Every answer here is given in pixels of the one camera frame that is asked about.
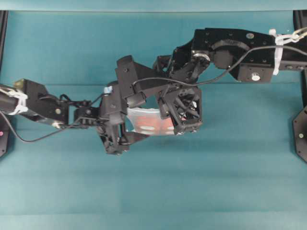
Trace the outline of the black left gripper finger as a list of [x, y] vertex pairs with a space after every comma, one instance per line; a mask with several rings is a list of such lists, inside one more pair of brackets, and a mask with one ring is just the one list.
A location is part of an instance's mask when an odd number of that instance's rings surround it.
[[149, 137], [150, 135], [147, 134], [142, 134], [137, 132], [124, 132], [124, 134], [119, 138], [119, 144], [131, 145]]

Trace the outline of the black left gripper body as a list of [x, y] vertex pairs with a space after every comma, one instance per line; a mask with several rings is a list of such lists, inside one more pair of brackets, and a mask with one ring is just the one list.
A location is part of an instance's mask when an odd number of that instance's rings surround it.
[[107, 154], [121, 155], [129, 150], [126, 130], [127, 105], [119, 83], [113, 81], [104, 88], [99, 107], [100, 126], [96, 128]]

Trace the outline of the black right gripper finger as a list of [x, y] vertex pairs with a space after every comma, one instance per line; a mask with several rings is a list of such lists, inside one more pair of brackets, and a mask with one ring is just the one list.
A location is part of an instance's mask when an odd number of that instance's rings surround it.
[[199, 91], [173, 91], [167, 94], [167, 105], [176, 125], [199, 122]]

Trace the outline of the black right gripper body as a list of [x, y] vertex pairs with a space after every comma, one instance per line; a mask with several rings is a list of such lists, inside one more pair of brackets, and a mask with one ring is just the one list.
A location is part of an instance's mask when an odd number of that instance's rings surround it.
[[202, 94], [198, 87], [168, 85], [156, 94], [162, 119], [170, 118], [175, 135], [196, 132], [203, 124]]

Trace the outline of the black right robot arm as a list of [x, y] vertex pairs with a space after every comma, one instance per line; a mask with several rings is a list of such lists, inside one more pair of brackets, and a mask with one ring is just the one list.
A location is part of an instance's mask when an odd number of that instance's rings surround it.
[[270, 82], [281, 70], [303, 70], [307, 65], [306, 28], [291, 34], [268, 34], [242, 29], [197, 29], [193, 38], [171, 55], [159, 56], [153, 68], [168, 79], [158, 96], [163, 118], [170, 118], [176, 135], [202, 125], [199, 76], [211, 65], [240, 82]]

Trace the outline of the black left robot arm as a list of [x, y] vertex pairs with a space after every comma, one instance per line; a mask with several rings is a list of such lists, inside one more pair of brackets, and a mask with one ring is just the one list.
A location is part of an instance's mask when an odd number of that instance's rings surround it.
[[127, 131], [128, 107], [117, 81], [111, 82], [93, 101], [73, 101], [67, 95], [56, 97], [37, 82], [21, 79], [13, 87], [0, 86], [0, 115], [21, 115], [31, 121], [50, 125], [56, 133], [69, 129], [94, 127], [108, 154], [120, 155], [130, 145], [149, 137]]

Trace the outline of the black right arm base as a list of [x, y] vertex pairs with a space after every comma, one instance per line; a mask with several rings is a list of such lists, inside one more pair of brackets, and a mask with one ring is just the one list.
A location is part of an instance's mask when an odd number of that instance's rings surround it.
[[307, 107], [293, 119], [292, 127], [296, 154], [307, 162]]

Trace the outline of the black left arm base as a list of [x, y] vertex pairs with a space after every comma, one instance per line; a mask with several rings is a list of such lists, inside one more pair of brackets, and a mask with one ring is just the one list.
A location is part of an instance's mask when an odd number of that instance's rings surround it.
[[0, 157], [7, 152], [9, 135], [10, 128], [3, 116], [0, 116]]

